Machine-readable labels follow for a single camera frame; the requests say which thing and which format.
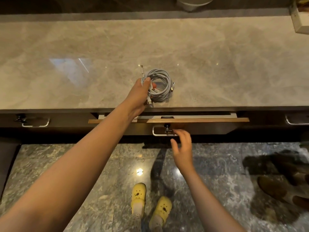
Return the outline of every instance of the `small black object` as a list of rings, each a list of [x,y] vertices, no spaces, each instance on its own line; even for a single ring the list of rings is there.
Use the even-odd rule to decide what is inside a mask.
[[[171,125],[170,124],[164,124],[164,127],[165,127],[165,133],[168,133],[168,132],[173,132],[172,130],[169,129]]]
[[[14,120],[15,122],[20,122],[22,124],[27,123],[27,121],[25,121],[26,119],[26,115],[25,114],[16,114],[16,119]]]

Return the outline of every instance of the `metal drawer handle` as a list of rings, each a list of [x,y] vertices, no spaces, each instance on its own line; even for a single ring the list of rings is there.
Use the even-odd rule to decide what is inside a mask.
[[[25,124],[21,124],[21,126],[25,127],[25,128],[44,128],[44,127],[47,127],[49,125],[49,121],[50,121],[50,119],[48,119],[48,121],[45,125],[40,125],[40,126],[25,125]]]
[[[288,116],[285,115],[286,117],[286,122],[289,124],[289,125],[309,125],[309,123],[299,123],[299,124],[296,124],[296,123],[291,123],[288,119]]]
[[[168,137],[175,137],[175,136],[178,136],[177,134],[155,134],[155,128],[156,127],[164,127],[164,126],[162,126],[162,125],[153,126],[152,127],[152,134],[153,134],[153,136],[156,136],[156,137],[166,137],[166,136],[168,136]]]

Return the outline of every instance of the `white bowl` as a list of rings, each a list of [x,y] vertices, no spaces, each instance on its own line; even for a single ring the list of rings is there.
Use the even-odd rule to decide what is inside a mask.
[[[213,0],[177,0],[177,5],[182,7],[185,11],[191,12],[196,8],[207,5]]]

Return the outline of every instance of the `white cable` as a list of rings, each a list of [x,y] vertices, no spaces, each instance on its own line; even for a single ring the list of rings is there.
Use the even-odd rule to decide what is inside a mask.
[[[143,65],[141,65],[141,73],[142,73],[141,84],[144,83],[147,77],[150,77],[151,79],[151,84],[148,90],[148,98],[147,98],[148,104],[149,103],[151,104],[151,100],[154,102],[163,102],[164,100],[169,98],[170,93],[173,91],[172,88],[173,82],[167,71],[155,68],[152,69],[150,72],[148,72],[147,76],[145,76],[143,71]],[[165,88],[162,91],[159,91],[158,89],[153,90],[152,82],[157,79],[161,79],[163,85],[165,85]]]

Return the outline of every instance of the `dark marble floor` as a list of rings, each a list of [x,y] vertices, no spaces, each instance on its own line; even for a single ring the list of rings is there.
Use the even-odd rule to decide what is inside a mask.
[[[0,215],[72,144],[23,145],[7,182]],[[223,206],[248,231],[309,231],[309,212],[280,203],[257,186],[259,175],[286,181],[269,155],[284,152],[308,162],[299,143],[193,144],[196,170]],[[164,231],[203,231],[189,189],[164,144],[119,144],[66,231],[119,231],[130,215],[131,188],[147,186],[145,222],[157,200],[171,198]]]

